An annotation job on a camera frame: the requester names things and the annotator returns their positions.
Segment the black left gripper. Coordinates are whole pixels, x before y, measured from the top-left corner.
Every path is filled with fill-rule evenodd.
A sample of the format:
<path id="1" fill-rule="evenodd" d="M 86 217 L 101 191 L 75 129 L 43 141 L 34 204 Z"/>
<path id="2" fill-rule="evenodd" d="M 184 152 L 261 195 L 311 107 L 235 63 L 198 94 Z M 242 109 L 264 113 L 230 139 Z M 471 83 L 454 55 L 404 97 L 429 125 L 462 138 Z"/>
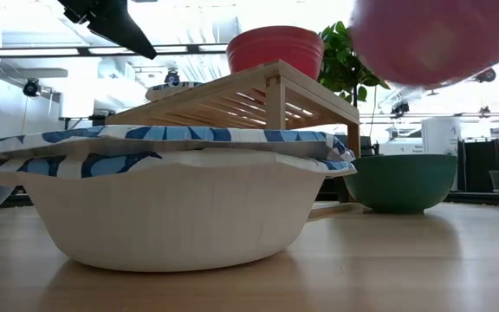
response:
<path id="1" fill-rule="evenodd" d="M 98 36 L 154 59 L 157 52 L 143 31 L 132 20 L 123 19 L 127 0 L 57 0 L 64 16 L 72 23 L 89 23 L 87 28 Z"/>

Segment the blue patterned paper bowl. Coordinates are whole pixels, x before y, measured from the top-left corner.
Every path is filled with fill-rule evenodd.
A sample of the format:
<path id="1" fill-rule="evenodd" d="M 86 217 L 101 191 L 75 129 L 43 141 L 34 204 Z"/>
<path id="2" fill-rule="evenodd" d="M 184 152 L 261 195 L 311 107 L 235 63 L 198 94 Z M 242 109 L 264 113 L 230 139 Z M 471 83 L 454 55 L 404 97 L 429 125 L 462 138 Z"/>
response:
<path id="1" fill-rule="evenodd" d="M 183 152 L 205 148 L 257 150 L 300 158 L 353 161 L 337 137 L 314 131 L 221 127 L 99 126 L 0 138 L 0 159 L 101 153 Z"/>
<path id="2" fill-rule="evenodd" d="M 194 88 L 198 85 L 201 85 L 201 82 L 194 82 L 194 81 L 167 82 L 164 84 L 148 88 L 146 91 L 146 99 L 149 101 L 159 101 L 165 97 L 183 92 L 189 88 Z"/>
<path id="3" fill-rule="evenodd" d="M 248 263 L 301 233 L 323 180 L 344 160 L 204 149 L 0 159 L 66 256 L 110 270 L 172 272 Z"/>

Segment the red plastic bowl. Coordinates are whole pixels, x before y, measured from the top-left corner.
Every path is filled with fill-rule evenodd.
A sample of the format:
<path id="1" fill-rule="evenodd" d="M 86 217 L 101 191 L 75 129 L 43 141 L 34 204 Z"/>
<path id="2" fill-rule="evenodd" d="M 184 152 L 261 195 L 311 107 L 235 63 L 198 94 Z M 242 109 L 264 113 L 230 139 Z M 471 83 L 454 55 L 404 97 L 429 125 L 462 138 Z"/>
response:
<path id="1" fill-rule="evenodd" d="M 226 49 L 231 73 L 282 60 L 316 80 L 321 71 L 323 40 L 294 26 L 268 26 L 243 32 Z"/>

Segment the pink plastic bowl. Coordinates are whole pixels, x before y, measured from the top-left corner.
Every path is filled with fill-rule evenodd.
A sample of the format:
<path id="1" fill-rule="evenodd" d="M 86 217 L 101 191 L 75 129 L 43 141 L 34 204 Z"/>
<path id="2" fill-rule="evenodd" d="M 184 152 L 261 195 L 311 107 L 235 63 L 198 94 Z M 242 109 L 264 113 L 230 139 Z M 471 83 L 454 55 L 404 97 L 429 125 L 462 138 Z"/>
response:
<path id="1" fill-rule="evenodd" d="M 499 58 L 499 0 L 355 0 L 351 35 L 363 63 L 385 80 L 465 78 Z"/>

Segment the green plastic bowl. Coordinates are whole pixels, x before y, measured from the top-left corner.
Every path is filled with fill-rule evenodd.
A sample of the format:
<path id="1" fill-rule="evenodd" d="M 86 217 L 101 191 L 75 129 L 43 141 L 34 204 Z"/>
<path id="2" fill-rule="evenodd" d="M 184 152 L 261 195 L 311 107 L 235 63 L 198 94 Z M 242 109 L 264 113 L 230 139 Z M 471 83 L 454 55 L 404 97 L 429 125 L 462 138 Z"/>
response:
<path id="1" fill-rule="evenodd" d="M 446 198 L 457 175 L 457 157 L 448 154 L 377 155 L 353 165 L 348 192 L 377 213 L 422 214 Z"/>

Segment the slatted wooden shelf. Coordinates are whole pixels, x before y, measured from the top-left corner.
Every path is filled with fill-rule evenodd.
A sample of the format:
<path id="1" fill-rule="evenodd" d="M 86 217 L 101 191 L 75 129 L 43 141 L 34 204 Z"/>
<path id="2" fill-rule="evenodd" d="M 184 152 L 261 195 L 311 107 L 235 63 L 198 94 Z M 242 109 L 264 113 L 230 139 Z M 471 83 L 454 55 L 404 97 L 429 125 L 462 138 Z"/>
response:
<path id="1" fill-rule="evenodd" d="M 282 60 L 111 115 L 106 123 L 267 129 L 342 124 L 349 148 L 361 156 L 359 110 Z"/>

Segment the potted green plant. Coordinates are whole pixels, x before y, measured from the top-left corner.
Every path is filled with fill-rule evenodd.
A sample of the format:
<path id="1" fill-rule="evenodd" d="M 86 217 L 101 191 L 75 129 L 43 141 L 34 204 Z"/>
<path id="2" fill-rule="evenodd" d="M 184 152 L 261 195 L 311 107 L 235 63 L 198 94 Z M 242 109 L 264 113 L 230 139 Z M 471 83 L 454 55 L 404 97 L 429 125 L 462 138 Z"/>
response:
<path id="1" fill-rule="evenodd" d="M 366 87 L 389 89 L 359 59 L 353 48 L 350 30 L 342 21 L 327 26 L 318 33 L 324 42 L 324 52 L 318 82 L 354 107 L 366 102 Z"/>

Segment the white cabinet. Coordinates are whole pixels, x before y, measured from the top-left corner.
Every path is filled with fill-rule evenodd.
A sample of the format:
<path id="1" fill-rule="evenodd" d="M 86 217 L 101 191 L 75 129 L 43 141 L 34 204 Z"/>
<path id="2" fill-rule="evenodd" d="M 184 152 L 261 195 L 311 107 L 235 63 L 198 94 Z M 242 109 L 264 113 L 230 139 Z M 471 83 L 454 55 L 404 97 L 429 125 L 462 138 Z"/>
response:
<path id="1" fill-rule="evenodd" d="M 420 168 L 436 190 L 447 195 L 457 189 L 457 144 L 461 124 L 456 117 L 434 117 L 421 124 L 423 153 Z"/>

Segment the black partition panel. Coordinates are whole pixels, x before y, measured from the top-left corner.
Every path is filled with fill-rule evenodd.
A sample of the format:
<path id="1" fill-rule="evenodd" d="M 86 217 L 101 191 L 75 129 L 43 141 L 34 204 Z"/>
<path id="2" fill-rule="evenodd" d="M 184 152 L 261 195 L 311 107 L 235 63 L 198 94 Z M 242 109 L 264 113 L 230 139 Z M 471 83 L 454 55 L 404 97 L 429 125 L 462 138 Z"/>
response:
<path id="1" fill-rule="evenodd" d="M 499 140 L 458 143 L 458 186 L 465 192 L 493 192 L 490 171 L 499 171 Z"/>

